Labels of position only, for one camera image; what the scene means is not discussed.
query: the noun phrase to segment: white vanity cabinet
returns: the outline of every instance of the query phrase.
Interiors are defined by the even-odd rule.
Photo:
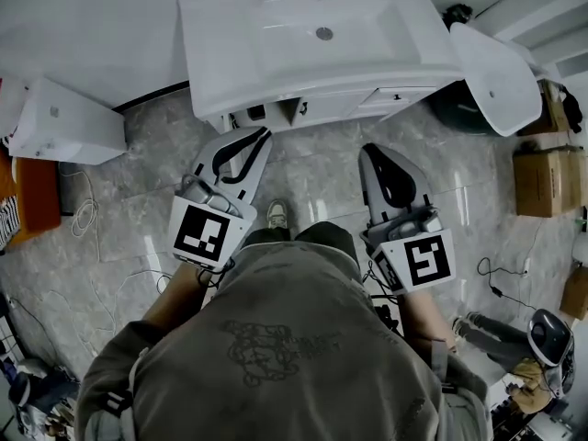
[[[344,119],[387,118],[441,86],[402,86],[347,90],[265,103],[253,111],[232,113],[240,127],[265,126],[273,131],[305,128]]]
[[[290,125],[292,128],[304,128],[348,118],[372,93],[372,90],[354,90],[303,96],[299,98]]]
[[[392,116],[463,79],[431,0],[180,0],[180,9],[194,114],[220,131]]]

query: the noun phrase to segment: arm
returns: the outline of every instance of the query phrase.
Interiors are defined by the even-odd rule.
[[[449,351],[455,352],[453,331],[429,292],[419,290],[400,296],[398,308],[404,339],[427,364],[431,363],[432,340],[444,340]]]
[[[199,268],[182,263],[165,291],[145,313],[143,321],[168,334],[194,317],[202,308],[206,286],[212,276],[203,273],[200,279],[204,286],[200,286],[199,272]]]
[[[200,270],[183,263],[175,271],[165,291],[147,311],[143,320],[131,322],[102,350],[82,382],[75,416],[75,437],[84,441],[85,427],[92,413],[103,408],[99,398],[129,386],[132,366],[144,348],[152,348],[175,328],[196,315],[202,307],[206,287],[198,283]],[[208,284],[210,274],[201,278]]]

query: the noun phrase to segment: cable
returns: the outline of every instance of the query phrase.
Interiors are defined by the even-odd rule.
[[[72,306],[70,305],[70,302],[68,299],[65,298],[65,296],[63,296],[63,294],[61,294],[60,292],[57,292],[56,290],[51,289],[47,295],[49,296],[50,294],[55,294],[56,296],[59,296],[60,298],[63,299],[63,301],[65,302],[65,305],[67,306],[68,310],[70,311],[70,319],[72,321],[72,327],[73,327],[73,332],[75,333],[75,336],[77,337],[78,341],[82,344],[82,346],[85,348],[85,351],[88,351],[88,348],[86,345],[90,345],[92,347],[92,351],[88,352],[90,354],[91,357],[95,357],[97,354],[96,349],[92,346],[92,344],[89,341],[86,341],[82,338],[82,336],[80,336],[80,334],[77,331],[77,328],[75,327],[75,322],[74,322],[74,309],[72,309]],[[90,338],[92,338],[92,336],[94,336],[94,333],[96,332],[96,330],[106,330],[106,329],[94,329],[94,331],[92,332],[92,334],[90,335]]]
[[[8,421],[5,423],[5,425],[4,425],[4,428],[2,428],[2,431],[0,431],[0,435],[1,435],[2,437],[4,437],[4,433],[5,433],[6,429],[7,429],[7,428],[8,428],[8,426],[9,426],[9,425],[10,425],[10,424],[13,422],[13,420],[14,420],[14,419],[15,419],[15,415],[12,415],[12,416],[10,417],[10,420],[8,420]]]
[[[537,226],[537,230],[535,231],[535,236],[533,237],[533,243],[531,243],[531,246],[529,247],[528,252],[526,252],[525,261],[531,255],[531,252],[535,248],[535,243],[537,242],[537,235],[539,234],[539,229],[544,224],[544,222],[545,222],[545,219],[541,219],[541,221],[539,222],[539,225]]]
[[[374,262],[372,260],[369,260],[369,262],[367,263],[367,267],[368,270],[366,274],[362,277],[361,282],[365,284],[368,278],[371,278],[372,280],[376,281],[379,285],[379,288],[382,289],[382,294],[374,294],[370,297],[372,299],[385,299],[394,305],[398,305],[398,298],[386,292],[386,289],[392,291],[391,287],[383,283],[381,279],[379,279],[378,275],[376,275],[376,272],[374,271]]]
[[[14,343],[12,346],[10,346],[5,352],[4,354],[7,355],[8,353],[10,353],[13,349],[15,349],[17,347],[18,343]]]
[[[77,211],[74,213],[71,230],[72,230],[72,235],[76,239],[81,239],[82,237],[84,237],[84,235],[88,231],[88,229],[90,227],[92,227],[92,224],[94,222],[96,223],[96,228],[95,228],[95,230],[96,230],[96,252],[98,254],[98,263],[99,263],[100,262],[100,243],[98,240],[98,203],[94,199],[94,191],[92,189],[92,182],[90,181],[90,178],[88,177],[88,175],[86,174],[86,172],[84,170],[80,170],[79,172],[74,172],[71,174],[65,174],[64,172],[62,172],[62,165],[61,164],[58,165],[58,169],[59,169],[60,175],[64,176],[64,177],[83,175],[85,178],[85,181],[87,181],[87,183],[88,183],[88,191],[90,192],[90,198],[86,199],[82,203],[82,205],[77,209]],[[81,218],[84,215],[85,210],[88,208],[89,208],[90,217],[87,220],[87,223],[85,225],[82,225]]]
[[[201,269],[197,274],[196,274],[196,278],[198,280],[198,283],[201,287],[205,288],[205,289],[210,289],[210,288],[219,288],[219,284],[220,282],[224,279],[224,275],[231,271],[233,268],[235,268],[235,261],[230,258],[229,259],[229,263],[227,265],[224,266],[224,268],[221,271],[210,271],[208,269]],[[204,275],[204,273],[211,273],[212,275],[220,275],[219,279],[216,282],[213,282],[212,279],[209,280],[208,284],[204,284],[201,280],[202,275]]]
[[[482,264],[484,261],[487,261],[487,262],[488,262],[488,271],[482,272],[482,271],[480,271],[480,265],[481,265],[481,264]],[[506,295],[506,294],[504,294],[504,293],[503,293],[501,290],[499,290],[497,287],[495,287],[495,286],[493,286],[493,285],[492,285],[492,273],[496,273],[496,271],[503,271],[504,273],[508,273],[509,275],[517,275],[517,276],[526,276],[526,273],[519,273],[518,271],[510,271],[510,270],[508,270],[508,269],[506,269],[506,268],[503,268],[503,267],[497,267],[497,268],[494,268],[494,269],[492,269],[492,265],[491,265],[491,262],[490,262],[490,258],[489,258],[488,256],[484,256],[484,257],[483,257],[483,258],[482,258],[482,259],[481,259],[481,260],[478,262],[478,266],[477,266],[476,270],[478,271],[478,274],[479,274],[480,276],[483,276],[483,277],[484,277],[484,276],[487,276],[487,277],[488,277],[488,286],[490,287],[490,289],[492,290],[492,293],[493,293],[495,296],[497,296],[497,297],[499,297],[499,298],[507,298],[507,299],[513,300],[514,302],[518,302],[519,304],[521,304],[521,305],[524,305],[525,307],[528,307],[529,309],[533,309],[534,311],[536,311],[536,310],[537,310],[537,309],[536,309],[535,307],[533,307],[532,305],[525,304],[524,302],[522,302],[522,301],[521,301],[521,300],[519,300],[519,299],[515,299],[515,298],[513,298],[513,297],[511,297],[511,296],[507,296],[507,295]]]
[[[110,317],[112,318],[112,330],[110,330],[110,332],[112,332],[113,336],[115,334],[117,334],[117,321],[115,319],[115,316],[117,315],[117,305],[118,305],[119,293],[125,287],[127,282],[129,282],[129,279],[131,279],[132,277],[136,277],[138,275],[141,275],[143,273],[159,273],[162,276],[169,277],[170,279],[172,278],[172,275],[170,275],[169,273],[165,273],[164,271],[159,271],[159,270],[155,270],[155,269],[143,269],[141,271],[137,271],[136,273],[132,273],[132,274],[128,275],[127,277],[125,277],[124,280],[122,281],[122,284],[119,286],[119,288],[117,289],[117,292],[115,292],[115,295],[114,295],[114,308],[112,310],[112,314],[110,315]]]
[[[161,281],[164,277],[167,277],[170,281],[172,280],[168,275],[161,275],[157,278],[157,282],[155,283],[155,288],[157,289],[157,293],[161,296],[163,293],[162,291],[159,290],[159,281]]]
[[[37,321],[37,323],[39,324],[40,328],[43,329],[43,332],[45,333],[45,335],[47,336],[47,341],[49,341],[49,343],[51,344],[51,347],[53,348],[53,354],[55,355],[53,357],[53,359],[55,361],[57,361],[59,358],[57,357],[57,349],[55,348],[55,345],[53,344],[53,341],[51,340],[51,337],[49,335],[49,333],[47,332],[47,329],[45,328],[45,325],[43,325],[43,323],[37,318],[35,317],[35,315],[33,315],[33,313],[31,311],[29,311],[20,300],[11,297],[10,298],[11,301],[15,302],[16,304],[18,304],[20,306],[20,308],[25,311],[28,315],[30,315],[33,319],[35,319],[35,321]]]

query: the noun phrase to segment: printed graphic on sweatshirt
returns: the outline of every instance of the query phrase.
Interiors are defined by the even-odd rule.
[[[297,337],[286,325],[227,321],[221,330],[235,339],[227,356],[243,369],[243,383],[258,387],[263,381],[281,381],[299,371],[296,361],[339,351],[340,333]]]

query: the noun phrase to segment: pants leg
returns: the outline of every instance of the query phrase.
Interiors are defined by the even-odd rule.
[[[507,325],[506,323],[498,322],[490,319],[481,313],[476,313],[470,319],[471,322],[485,330],[489,334],[493,334],[501,341],[506,343],[527,343],[526,333]]]
[[[528,343],[507,343],[495,340],[491,336],[468,326],[465,322],[461,325],[458,334],[463,336],[468,343],[488,355],[490,359],[500,364],[504,370],[512,371],[513,368],[526,357],[533,357]]]
[[[289,242],[289,240],[289,229],[282,229],[281,227],[275,229],[259,229],[258,231],[253,231],[249,234],[241,248],[257,243]]]
[[[295,240],[327,245],[341,250],[351,256],[359,266],[356,247],[353,245],[353,237],[345,229],[330,222],[318,222],[312,225],[306,231],[301,232]]]

